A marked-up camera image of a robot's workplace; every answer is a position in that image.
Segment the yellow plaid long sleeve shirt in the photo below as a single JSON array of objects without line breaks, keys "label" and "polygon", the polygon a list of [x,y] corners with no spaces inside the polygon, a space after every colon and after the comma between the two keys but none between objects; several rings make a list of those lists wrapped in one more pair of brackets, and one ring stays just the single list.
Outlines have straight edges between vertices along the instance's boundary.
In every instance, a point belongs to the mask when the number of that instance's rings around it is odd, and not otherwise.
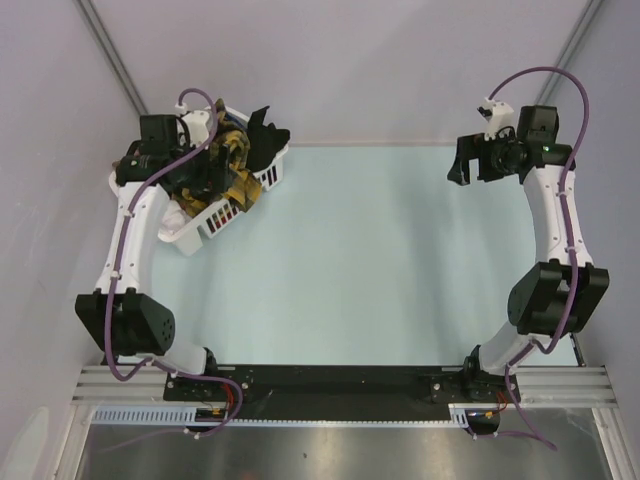
[{"label": "yellow plaid long sleeve shirt", "polygon": [[233,182],[225,193],[219,193],[214,198],[195,198],[188,194],[188,190],[184,190],[181,195],[173,193],[172,199],[177,201],[190,217],[197,216],[210,204],[222,198],[231,202],[240,211],[247,212],[259,200],[262,193],[261,183],[246,167],[246,160],[250,149],[246,129],[220,129],[218,113],[227,111],[222,98],[219,98],[215,102],[215,108],[218,122],[217,131],[208,151],[212,159],[217,160],[219,147],[222,145],[229,147],[230,169]]}]

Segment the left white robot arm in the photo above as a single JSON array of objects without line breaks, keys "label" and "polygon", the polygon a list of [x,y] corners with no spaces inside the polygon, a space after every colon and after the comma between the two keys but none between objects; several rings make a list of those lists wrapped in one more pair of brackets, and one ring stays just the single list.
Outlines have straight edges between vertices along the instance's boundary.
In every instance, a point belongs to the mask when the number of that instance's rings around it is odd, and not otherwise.
[{"label": "left white robot arm", "polygon": [[76,297],[75,312],[105,354],[116,379],[127,381],[147,364],[186,375],[197,398],[214,397],[220,374],[207,366],[208,350],[176,338],[175,317],[150,295],[151,262],[169,195],[156,183],[203,152],[214,135],[212,113],[189,113],[183,130],[197,147],[143,181],[118,190],[117,217],[105,267],[91,294]]}]

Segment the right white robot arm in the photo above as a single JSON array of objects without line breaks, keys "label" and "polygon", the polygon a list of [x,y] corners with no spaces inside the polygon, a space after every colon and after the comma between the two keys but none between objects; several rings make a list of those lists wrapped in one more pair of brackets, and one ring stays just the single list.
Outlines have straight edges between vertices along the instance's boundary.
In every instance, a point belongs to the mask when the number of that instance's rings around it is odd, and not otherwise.
[{"label": "right white robot arm", "polygon": [[573,148],[557,143],[556,108],[533,105],[514,111],[485,99],[478,108],[484,132],[458,138],[449,181],[466,186],[477,161],[483,182],[516,176],[531,211],[535,263],[514,285],[507,320],[465,358],[463,393],[484,401],[507,390],[506,374],[534,351],[549,353],[559,341],[581,332],[609,287],[607,270],[589,254],[575,204]]}]

